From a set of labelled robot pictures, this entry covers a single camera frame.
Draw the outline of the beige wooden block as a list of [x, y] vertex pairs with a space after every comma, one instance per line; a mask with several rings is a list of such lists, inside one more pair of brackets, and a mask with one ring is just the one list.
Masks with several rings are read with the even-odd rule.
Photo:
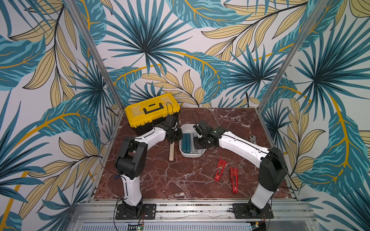
[[174, 142], [170, 144], [169, 161], [174, 161], [174, 146], [175, 146]]

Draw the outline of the teal block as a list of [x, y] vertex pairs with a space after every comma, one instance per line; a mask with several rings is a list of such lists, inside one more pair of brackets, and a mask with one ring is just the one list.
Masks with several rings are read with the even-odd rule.
[[191, 136], [189, 133], [186, 133], [186, 153], [189, 154], [191, 152]]
[[187, 153], [187, 134], [183, 133], [183, 138], [182, 138], [182, 152]]

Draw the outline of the white rectangular tray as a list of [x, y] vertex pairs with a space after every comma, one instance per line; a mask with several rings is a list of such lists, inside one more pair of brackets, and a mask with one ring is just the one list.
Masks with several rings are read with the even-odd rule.
[[[197, 138], [198, 137], [198, 133], [196, 132], [196, 130], [194, 129], [194, 124], [185, 124], [185, 125], [182, 125], [180, 127], [180, 129], [182, 130], [182, 133], [189, 133], [190, 136], [191, 136], [191, 147], [193, 146], [195, 148], [195, 145], [194, 145], [194, 138]], [[182, 152], [182, 139], [180, 140], [180, 147], [179, 147], [179, 150], [182, 154], [182, 156], [184, 157], [187, 157], [187, 158], [198, 158], [198, 157], [201, 157], [204, 152], [205, 152], [205, 149], [196, 149], [197, 150], [197, 153], [196, 154], [193, 154], [193, 153], [189, 153], [189, 154], [185, 154]]]

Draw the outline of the red clip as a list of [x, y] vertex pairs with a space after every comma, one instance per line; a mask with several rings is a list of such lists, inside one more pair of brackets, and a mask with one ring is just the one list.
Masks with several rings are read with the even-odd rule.
[[217, 181], [217, 182], [220, 181], [226, 166], [227, 166], [227, 162], [224, 161], [222, 158], [220, 158], [219, 162], [217, 164], [216, 173], [215, 173], [215, 177], [214, 177], [215, 181]]
[[232, 180], [232, 192], [233, 193], [238, 193], [238, 183], [239, 183], [239, 171], [236, 168], [231, 168], [230, 169], [230, 176]]

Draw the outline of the grey block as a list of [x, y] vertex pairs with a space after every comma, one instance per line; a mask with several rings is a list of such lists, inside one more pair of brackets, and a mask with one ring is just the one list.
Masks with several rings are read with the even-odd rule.
[[191, 153], [193, 153], [193, 154], [197, 153], [197, 150], [193, 146], [191, 147]]

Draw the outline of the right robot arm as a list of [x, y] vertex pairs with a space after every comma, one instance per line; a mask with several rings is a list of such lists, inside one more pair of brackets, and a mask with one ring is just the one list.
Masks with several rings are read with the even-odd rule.
[[196, 149], [220, 147], [250, 161], [259, 169], [258, 186], [249, 200], [249, 207], [256, 211], [264, 209], [288, 173], [282, 151], [253, 144], [222, 127], [213, 129], [204, 120], [193, 128], [198, 134], [194, 139]]

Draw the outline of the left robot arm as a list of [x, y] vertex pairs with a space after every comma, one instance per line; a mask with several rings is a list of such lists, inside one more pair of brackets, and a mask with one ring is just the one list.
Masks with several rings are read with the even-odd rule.
[[182, 139], [178, 117], [168, 115], [163, 122], [138, 137], [126, 137], [115, 161], [120, 176], [124, 199], [122, 206], [127, 215], [138, 217], [142, 212], [143, 197], [140, 191], [140, 175], [145, 168], [147, 151], [157, 143], [167, 140], [174, 143]]

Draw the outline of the yellow black toolbox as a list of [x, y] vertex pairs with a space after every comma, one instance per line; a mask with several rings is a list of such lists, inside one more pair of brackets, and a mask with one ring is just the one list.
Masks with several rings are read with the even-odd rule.
[[125, 108], [131, 128], [143, 135], [153, 126], [163, 122], [167, 115], [178, 116], [181, 107], [172, 94], [166, 93]]

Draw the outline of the orange handled adjustable wrench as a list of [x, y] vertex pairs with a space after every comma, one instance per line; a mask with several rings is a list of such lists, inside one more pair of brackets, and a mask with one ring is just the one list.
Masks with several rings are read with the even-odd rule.
[[257, 144], [256, 137], [254, 135], [250, 135], [250, 142], [252, 142], [253, 144]]

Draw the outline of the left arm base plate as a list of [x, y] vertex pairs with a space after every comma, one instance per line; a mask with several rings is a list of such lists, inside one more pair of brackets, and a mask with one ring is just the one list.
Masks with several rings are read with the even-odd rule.
[[142, 204], [130, 206], [126, 203], [121, 203], [116, 208], [115, 219], [117, 220], [154, 220], [156, 216], [156, 204]]

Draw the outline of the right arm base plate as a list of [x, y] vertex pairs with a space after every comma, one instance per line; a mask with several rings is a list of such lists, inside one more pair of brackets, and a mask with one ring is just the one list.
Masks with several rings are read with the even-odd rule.
[[271, 205], [267, 203], [263, 209], [259, 209], [252, 203], [232, 204], [235, 219], [270, 219], [274, 218]]

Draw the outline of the aluminium front rail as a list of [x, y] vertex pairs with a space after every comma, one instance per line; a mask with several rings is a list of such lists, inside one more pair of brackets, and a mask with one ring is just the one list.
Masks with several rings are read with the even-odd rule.
[[157, 200], [144, 218], [118, 220], [115, 200], [80, 204], [70, 218], [68, 231], [319, 231], [318, 218], [310, 204], [295, 199], [274, 199], [270, 212], [261, 218], [235, 217], [234, 204], [239, 199]]

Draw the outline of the left aluminium frame post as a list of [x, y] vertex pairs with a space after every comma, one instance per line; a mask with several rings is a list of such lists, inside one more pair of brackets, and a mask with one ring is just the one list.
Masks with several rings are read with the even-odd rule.
[[123, 105], [120, 101], [120, 97], [118, 96], [118, 94], [117, 94], [117, 92], [114, 88], [113, 81], [110, 78], [110, 75], [109, 75], [109, 73], [106, 69], [106, 66], [104, 65], [103, 60], [102, 60], [102, 58], [101, 58], [101, 56], [98, 52], [98, 49], [97, 49], [97, 47], [96, 47], [96, 45], [93, 41], [93, 38], [90, 34], [90, 31], [88, 29], [88, 26], [84, 22], [83, 16], [82, 16], [82, 14], [80, 13], [80, 11], [78, 9], [76, 1], [66, 0], [65, 3], [66, 3], [67, 8], [70, 11], [72, 19], [75, 21], [78, 29], [81, 32], [82, 37], [86, 42], [87, 48], [90, 50], [92, 58], [94, 59], [95, 63], [97, 64], [97, 66], [98, 66], [98, 68], [99, 68], [99, 70], [102, 74], [102, 77], [103, 77], [104, 81], [106, 82], [106, 84], [108, 86], [108, 89], [111, 91], [114, 101], [118, 105], [119, 110], [121, 112], [123, 112], [124, 107], [123, 107]]

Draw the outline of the aluminium frame post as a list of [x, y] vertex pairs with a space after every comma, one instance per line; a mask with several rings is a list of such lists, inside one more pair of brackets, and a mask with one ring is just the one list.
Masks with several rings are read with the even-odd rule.
[[118, 96], [118, 94], [117, 94], [117, 92], [114, 88], [113, 81], [110, 78], [110, 75], [109, 75], [109, 73], [106, 69], [106, 66], [104, 65], [103, 60], [102, 60], [102, 58], [101, 58], [101, 56], [98, 52], [98, 49], [97, 49], [97, 47], [96, 47], [96, 45], [93, 41], [93, 38], [90, 34], [90, 31], [88, 29], [88, 26], [84, 22], [83, 16], [82, 16], [82, 14], [80, 13], [80, 11], [78, 9], [76, 1], [66, 0], [65, 3], [66, 3], [67, 8], [70, 11], [72, 19], [75, 21], [78, 29], [81, 32], [82, 37], [86, 42], [87, 48], [90, 50], [92, 58], [94, 59], [95, 63], [97, 64], [97, 66], [98, 66], [98, 68], [99, 68], [99, 70], [102, 74], [102, 77], [103, 77], [104, 81], [106, 82], [106, 84], [108, 86], [108, 89], [111, 91], [114, 101], [118, 105], [119, 110], [121, 112], [123, 112], [124, 107], [123, 107], [123, 105], [120, 101], [120, 97]]
[[302, 31], [298, 34], [295, 43], [292, 45], [292, 48], [288, 52], [287, 57], [285, 58], [282, 66], [279, 68], [279, 70], [276, 74], [276, 77], [272, 80], [268, 90], [266, 91], [266, 93], [264, 95], [264, 98], [262, 99], [261, 103], [259, 104], [259, 106], [257, 108], [258, 113], [261, 113], [266, 108], [268, 100], [270, 99], [270, 97], [274, 93], [275, 88], [277, 87], [277, 85], [281, 81], [281, 79], [283, 77], [283, 74], [285, 73], [286, 69], [288, 68], [291, 60], [294, 58], [295, 54], [301, 48], [303, 42], [305, 41], [305, 39], [309, 35], [311, 29], [314, 27], [314, 25], [315, 25], [316, 21], [318, 20], [321, 12], [325, 9], [325, 6], [327, 5], [328, 2], [329, 2], [328, 0], [319, 1], [315, 5], [311, 15], [307, 18], [307, 22], [303, 26]]

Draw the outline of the right aluminium frame post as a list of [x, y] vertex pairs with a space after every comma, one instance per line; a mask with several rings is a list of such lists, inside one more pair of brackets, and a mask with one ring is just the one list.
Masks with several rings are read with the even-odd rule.
[[276, 74], [276, 77], [272, 80], [268, 90], [266, 91], [266, 93], [264, 95], [264, 98], [262, 99], [261, 103], [259, 104], [259, 106], [257, 108], [258, 113], [261, 113], [266, 108], [268, 100], [270, 99], [270, 97], [274, 93], [275, 88], [277, 87], [277, 85], [281, 81], [281, 79], [283, 77], [283, 74], [285, 73], [286, 69], [288, 68], [291, 60], [294, 58], [295, 54], [301, 48], [303, 42], [305, 41], [305, 39], [309, 35], [311, 29], [314, 27], [314, 25], [315, 25], [316, 21], [318, 20], [321, 12], [325, 9], [325, 6], [327, 5], [328, 2], [329, 2], [328, 0], [319, 1], [315, 5], [311, 15], [307, 18], [307, 22], [303, 26], [302, 31], [298, 34], [295, 43], [292, 45], [292, 48], [288, 52], [287, 57], [285, 58], [282, 66], [279, 68], [279, 70]]

